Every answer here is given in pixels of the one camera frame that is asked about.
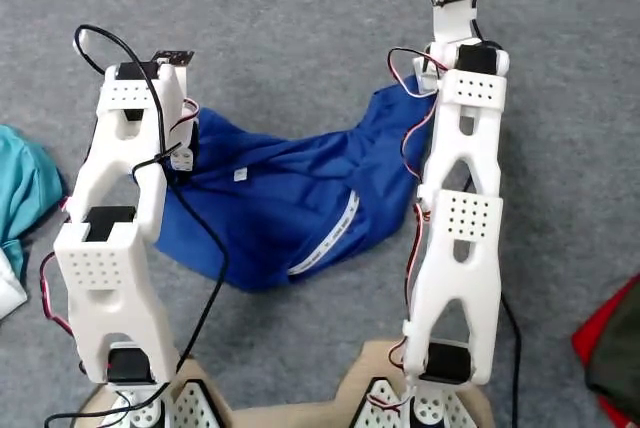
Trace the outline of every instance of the gray carpet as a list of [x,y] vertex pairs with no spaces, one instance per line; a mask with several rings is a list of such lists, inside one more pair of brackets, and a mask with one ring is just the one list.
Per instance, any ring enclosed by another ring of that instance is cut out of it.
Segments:
[[[512,59],[501,268],[524,335],[523,427],[607,426],[569,337],[638,271],[636,8],[637,0],[480,0],[483,31]],[[194,49],[191,96],[247,130],[286,137],[357,123],[370,94],[390,82],[387,50],[421,47],[431,32],[426,0],[0,0],[0,19],[0,123],[41,142],[71,183],[101,83],[71,47],[80,22],[114,30],[140,54]],[[104,62],[122,59],[94,47]],[[130,200],[130,188],[113,200]],[[411,220],[304,284],[259,296],[223,290],[195,353],[233,407],[329,399],[365,340],[399,335]],[[71,340],[40,309],[37,266],[60,221],[27,237],[31,300],[0,324],[3,427],[41,426],[92,389]],[[153,250],[149,258],[184,346],[213,282]],[[443,320],[444,331],[461,326],[454,314]],[[499,427],[509,423],[512,347],[502,316],[486,388]]]

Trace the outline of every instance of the white 3d-printed bracket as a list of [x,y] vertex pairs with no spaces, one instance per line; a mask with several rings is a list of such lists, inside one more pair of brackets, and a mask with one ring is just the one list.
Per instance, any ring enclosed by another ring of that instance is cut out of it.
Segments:
[[[163,109],[167,148],[176,142],[189,144],[190,123],[180,127],[188,139],[177,139],[170,129],[182,116],[185,93],[182,91],[175,68],[160,65],[158,79],[152,80]],[[125,110],[143,110],[140,121],[128,121]],[[78,172],[78,178],[69,198],[66,211],[73,223],[81,223],[89,210],[100,204],[116,180],[130,175],[134,166],[155,157],[160,151],[158,114],[149,88],[143,80],[117,80],[116,66],[105,73],[97,108],[98,120],[91,150]],[[160,234],[166,180],[162,167],[149,164],[136,172],[140,196],[136,220],[150,242]]]
[[122,333],[147,355],[156,383],[178,362],[166,312],[151,286],[137,223],[115,223],[108,241],[84,241],[88,223],[65,223],[54,242],[69,293],[69,322],[94,383],[106,381],[107,336]]
[[[436,102],[431,155],[418,187],[422,209],[430,211],[434,197],[458,160],[465,161],[478,193],[497,196],[500,187],[498,138],[504,110],[506,78],[449,70]],[[471,135],[460,130],[460,118],[474,121]]]

